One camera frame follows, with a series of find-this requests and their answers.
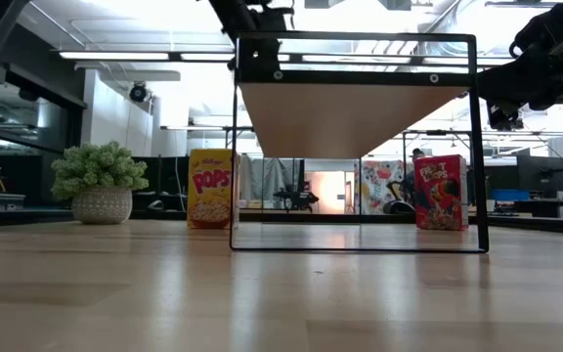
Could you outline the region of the colourful patterned cloth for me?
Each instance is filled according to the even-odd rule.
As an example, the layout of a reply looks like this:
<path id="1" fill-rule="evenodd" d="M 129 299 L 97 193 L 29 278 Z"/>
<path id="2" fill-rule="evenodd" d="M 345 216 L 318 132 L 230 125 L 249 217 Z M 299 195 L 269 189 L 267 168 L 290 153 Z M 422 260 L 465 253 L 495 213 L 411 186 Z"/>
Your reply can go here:
<path id="1" fill-rule="evenodd" d="M 357 208 L 363 215 L 381 215 L 384 206 L 395 199 L 388 184 L 404 180 L 404 164 L 401 160 L 362 160 L 356 165 Z"/>

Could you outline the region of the black frame wooden shelf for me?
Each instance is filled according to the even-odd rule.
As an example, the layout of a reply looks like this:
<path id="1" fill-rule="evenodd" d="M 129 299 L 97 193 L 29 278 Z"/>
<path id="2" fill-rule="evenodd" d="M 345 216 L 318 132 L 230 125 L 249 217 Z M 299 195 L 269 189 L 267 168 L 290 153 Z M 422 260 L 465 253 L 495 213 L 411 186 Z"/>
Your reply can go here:
<path id="1" fill-rule="evenodd" d="M 478 200 L 477 253 L 490 249 L 481 116 L 477 40 L 472 34 L 284 31 L 241 34 L 239 39 L 280 41 L 277 73 L 239 69 L 234 99 L 243 101 L 264 155 L 287 158 L 355 159 L 373 151 L 463 92 L 469 94 L 472 165 Z M 348 63 L 325 68 L 321 53 L 300 62 L 287 46 L 299 41 L 454 42 L 466 46 L 466 71 L 385 72 L 382 55 L 350 55 Z"/>

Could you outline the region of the red Froot Loops cereal box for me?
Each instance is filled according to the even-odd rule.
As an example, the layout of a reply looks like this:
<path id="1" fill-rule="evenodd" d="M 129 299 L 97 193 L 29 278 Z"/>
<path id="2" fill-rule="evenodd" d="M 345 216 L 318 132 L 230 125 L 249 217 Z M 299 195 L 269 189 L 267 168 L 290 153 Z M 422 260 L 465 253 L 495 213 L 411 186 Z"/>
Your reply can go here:
<path id="1" fill-rule="evenodd" d="M 459 154 L 429 156 L 414 162 L 414 210 L 422 230 L 468 228 L 466 159 Z"/>

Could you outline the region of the grey box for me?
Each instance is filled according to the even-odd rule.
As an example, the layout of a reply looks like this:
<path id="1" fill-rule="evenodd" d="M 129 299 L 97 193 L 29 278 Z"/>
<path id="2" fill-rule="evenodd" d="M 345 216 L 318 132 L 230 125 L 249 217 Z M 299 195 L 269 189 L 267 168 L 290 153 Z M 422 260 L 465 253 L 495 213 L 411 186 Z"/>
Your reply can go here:
<path id="1" fill-rule="evenodd" d="M 0 211 L 18 211 L 24 208 L 25 195 L 0 193 Z"/>

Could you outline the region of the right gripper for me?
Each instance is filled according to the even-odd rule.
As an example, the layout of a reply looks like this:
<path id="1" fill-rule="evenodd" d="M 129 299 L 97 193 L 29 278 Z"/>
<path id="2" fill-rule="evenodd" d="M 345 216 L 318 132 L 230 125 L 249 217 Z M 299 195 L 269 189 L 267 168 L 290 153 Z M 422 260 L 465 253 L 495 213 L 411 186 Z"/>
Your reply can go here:
<path id="1" fill-rule="evenodd" d="M 512 114 L 525 105 L 545 110 L 563 93 L 563 83 L 550 64 L 514 61 L 477 74 L 479 96 L 487 104 Z"/>

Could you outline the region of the blue bin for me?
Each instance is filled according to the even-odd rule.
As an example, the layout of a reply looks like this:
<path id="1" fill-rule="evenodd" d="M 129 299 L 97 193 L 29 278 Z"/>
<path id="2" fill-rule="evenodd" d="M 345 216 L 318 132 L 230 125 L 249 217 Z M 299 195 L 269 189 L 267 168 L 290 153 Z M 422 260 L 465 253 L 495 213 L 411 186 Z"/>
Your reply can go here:
<path id="1" fill-rule="evenodd" d="M 495 189 L 491 191 L 492 199 L 496 201 L 523 201 L 530 198 L 527 190 Z"/>

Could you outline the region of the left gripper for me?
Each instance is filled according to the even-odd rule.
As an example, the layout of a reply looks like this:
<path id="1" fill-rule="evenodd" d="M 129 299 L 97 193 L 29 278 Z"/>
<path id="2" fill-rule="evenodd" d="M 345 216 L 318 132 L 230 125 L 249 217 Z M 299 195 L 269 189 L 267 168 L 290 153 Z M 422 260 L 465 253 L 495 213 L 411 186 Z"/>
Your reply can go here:
<path id="1" fill-rule="evenodd" d="M 237 67 L 264 72 L 280 69 L 279 51 L 281 43 L 277 39 L 240 39 L 238 41 Z"/>

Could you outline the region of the black computer monitor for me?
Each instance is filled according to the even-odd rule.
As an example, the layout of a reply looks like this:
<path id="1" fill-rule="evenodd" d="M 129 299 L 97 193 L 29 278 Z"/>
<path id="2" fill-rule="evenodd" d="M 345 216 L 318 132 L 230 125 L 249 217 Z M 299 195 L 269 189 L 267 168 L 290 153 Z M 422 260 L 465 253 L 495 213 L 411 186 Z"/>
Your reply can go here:
<path id="1" fill-rule="evenodd" d="M 517 156 L 519 187 L 532 192 L 563 191 L 563 159 L 560 157 Z"/>

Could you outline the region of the long ceiling light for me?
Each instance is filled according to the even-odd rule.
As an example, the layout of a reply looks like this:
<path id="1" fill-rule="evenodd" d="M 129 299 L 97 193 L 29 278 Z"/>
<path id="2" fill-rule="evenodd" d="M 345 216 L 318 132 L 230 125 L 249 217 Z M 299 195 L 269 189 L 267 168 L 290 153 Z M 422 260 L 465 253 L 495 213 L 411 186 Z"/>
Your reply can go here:
<path id="1" fill-rule="evenodd" d="M 77 61 L 168 61 L 168 53 L 159 52 L 60 52 L 60 56 Z"/>

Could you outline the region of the yellow Corn Pops cereal box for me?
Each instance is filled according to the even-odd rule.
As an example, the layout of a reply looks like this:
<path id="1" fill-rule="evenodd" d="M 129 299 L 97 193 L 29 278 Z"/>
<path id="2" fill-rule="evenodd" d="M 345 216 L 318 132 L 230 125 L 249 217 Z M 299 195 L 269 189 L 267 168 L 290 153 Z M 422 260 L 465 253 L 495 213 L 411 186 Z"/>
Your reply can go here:
<path id="1" fill-rule="evenodd" d="M 194 230 L 230 231 L 235 224 L 234 153 L 194 149 L 189 158 L 187 221 Z"/>

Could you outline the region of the green plant in white pot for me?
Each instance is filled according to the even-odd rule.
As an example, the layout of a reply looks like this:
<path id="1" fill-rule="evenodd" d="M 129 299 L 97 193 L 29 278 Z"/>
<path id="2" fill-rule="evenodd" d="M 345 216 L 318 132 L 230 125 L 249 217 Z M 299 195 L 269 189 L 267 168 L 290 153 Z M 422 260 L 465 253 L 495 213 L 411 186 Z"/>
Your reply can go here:
<path id="1" fill-rule="evenodd" d="M 52 163 L 55 199 L 68 201 L 75 220 L 86 225 L 117 225 L 129 219 L 133 193 L 149 185 L 148 166 L 116 141 L 64 150 Z"/>

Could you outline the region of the grey cloth cover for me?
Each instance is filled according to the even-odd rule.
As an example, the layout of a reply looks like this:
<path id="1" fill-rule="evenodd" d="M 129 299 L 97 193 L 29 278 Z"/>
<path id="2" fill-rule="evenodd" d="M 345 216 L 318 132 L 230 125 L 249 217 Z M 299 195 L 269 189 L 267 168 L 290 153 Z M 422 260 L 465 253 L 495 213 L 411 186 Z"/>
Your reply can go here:
<path id="1" fill-rule="evenodd" d="M 301 160 L 242 154 L 239 157 L 239 206 L 251 209 L 284 209 L 276 193 L 297 188 Z"/>

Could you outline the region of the black ceiling spotlight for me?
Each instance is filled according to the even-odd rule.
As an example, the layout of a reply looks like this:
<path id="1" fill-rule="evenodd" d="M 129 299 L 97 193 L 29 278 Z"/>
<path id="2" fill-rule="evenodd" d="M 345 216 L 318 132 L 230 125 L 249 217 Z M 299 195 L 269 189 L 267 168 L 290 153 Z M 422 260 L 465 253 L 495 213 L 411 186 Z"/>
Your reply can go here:
<path id="1" fill-rule="evenodd" d="M 520 117 L 510 117 L 508 119 L 498 122 L 494 129 L 497 131 L 514 131 L 522 130 L 524 128 L 523 120 Z"/>

